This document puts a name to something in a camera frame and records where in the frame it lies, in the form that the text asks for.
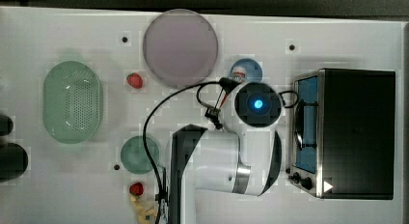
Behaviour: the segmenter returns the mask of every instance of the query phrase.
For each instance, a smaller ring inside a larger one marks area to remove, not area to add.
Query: white table
[[[14,120],[10,142],[29,153],[29,169],[0,183],[0,223],[136,223],[127,195],[137,181],[153,193],[154,177],[124,170],[123,143],[140,133],[146,115],[172,90],[155,81],[141,40],[156,13],[0,8],[0,109]],[[403,168],[403,26],[401,22],[205,15],[220,43],[210,79],[227,75],[243,57],[257,60],[264,81],[289,88],[292,77],[323,67],[395,70],[397,75],[395,196],[392,201],[317,200],[289,184],[288,116],[282,119],[282,173],[261,197],[198,191],[198,223],[401,223]],[[122,36],[129,39],[121,42]],[[288,46],[294,44],[294,51]],[[104,89],[104,117],[95,136],[64,146],[42,124],[42,82],[65,60],[87,64]],[[131,72],[146,87],[125,83]],[[215,100],[215,88],[204,99]],[[164,147],[187,124],[208,126],[193,91],[172,99],[154,118],[150,134]],[[115,171],[115,164],[122,166]]]

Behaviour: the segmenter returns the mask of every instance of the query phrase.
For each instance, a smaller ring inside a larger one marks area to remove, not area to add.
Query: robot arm
[[[275,131],[283,103],[262,83],[240,84],[226,100],[226,131],[186,126],[173,135],[165,167],[170,224],[195,224],[195,191],[260,196],[277,179],[281,146]]]

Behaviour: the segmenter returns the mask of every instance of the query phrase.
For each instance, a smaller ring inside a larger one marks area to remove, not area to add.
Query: toaster oven
[[[294,90],[291,183],[318,198],[393,199],[395,72],[322,69]]]

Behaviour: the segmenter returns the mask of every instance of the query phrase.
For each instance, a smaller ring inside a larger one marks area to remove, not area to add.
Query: green bowl
[[[148,149],[155,164],[159,160],[159,148],[156,142],[147,137]],[[152,170],[150,160],[145,152],[142,135],[130,138],[121,150],[121,161],[127,171],[133,174],[146,174]]]

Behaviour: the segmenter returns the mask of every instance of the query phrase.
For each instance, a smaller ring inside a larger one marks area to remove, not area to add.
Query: green basket
[[[77,144],[93,136],[102,119],[102,87],[96,74],[73,61],[54,67],[43,84],[42,119],[61,143]]]

